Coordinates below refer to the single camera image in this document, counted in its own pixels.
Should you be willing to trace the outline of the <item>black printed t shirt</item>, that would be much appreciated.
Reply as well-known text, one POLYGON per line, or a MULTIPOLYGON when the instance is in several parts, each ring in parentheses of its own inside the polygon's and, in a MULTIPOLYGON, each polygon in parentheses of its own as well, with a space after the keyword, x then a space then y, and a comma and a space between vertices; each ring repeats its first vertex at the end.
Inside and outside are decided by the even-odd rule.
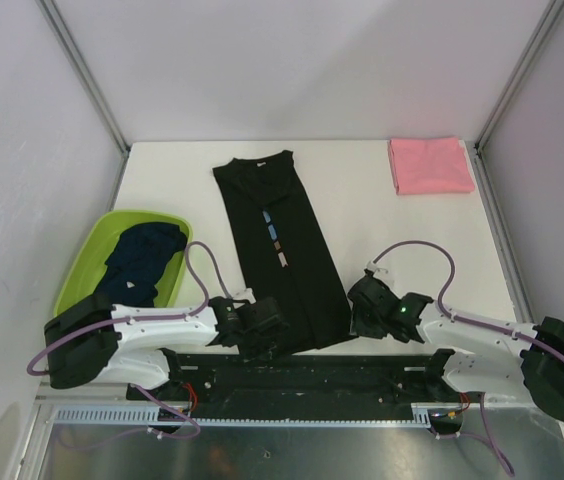
POLYGON ((274 298, 288 323, 277 353, 351 339, 351 309, 292 152, 233 159, 212 171, 245 284, 274 298))

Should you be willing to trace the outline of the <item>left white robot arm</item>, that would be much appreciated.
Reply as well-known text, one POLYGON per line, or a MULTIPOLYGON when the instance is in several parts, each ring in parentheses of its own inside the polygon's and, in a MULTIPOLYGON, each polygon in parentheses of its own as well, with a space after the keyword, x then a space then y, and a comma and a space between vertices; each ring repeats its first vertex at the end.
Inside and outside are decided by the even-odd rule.
POLYGON ((235 347, 245 361, 269 359, 290 328, 271 297, 214 297, 200 307, 140 308, 92 294, 44 327, 49 383, 68 390, 91 383, 135 384, 176 397, 182 374, 169 365, 176 346, 235 347))

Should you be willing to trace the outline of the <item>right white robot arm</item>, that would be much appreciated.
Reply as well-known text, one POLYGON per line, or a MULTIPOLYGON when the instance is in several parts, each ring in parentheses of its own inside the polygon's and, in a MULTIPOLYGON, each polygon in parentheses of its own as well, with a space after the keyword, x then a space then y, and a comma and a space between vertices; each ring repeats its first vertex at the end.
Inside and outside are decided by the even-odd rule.
POLYGON ((456 392, 533 403, 564 423, 564 322, 519 324, 470 319, 433 298, 403 297, 371 271, 348 292, 355 335, 426 344, 436 352, 423 376, 425 393, 446 401, 456 392))

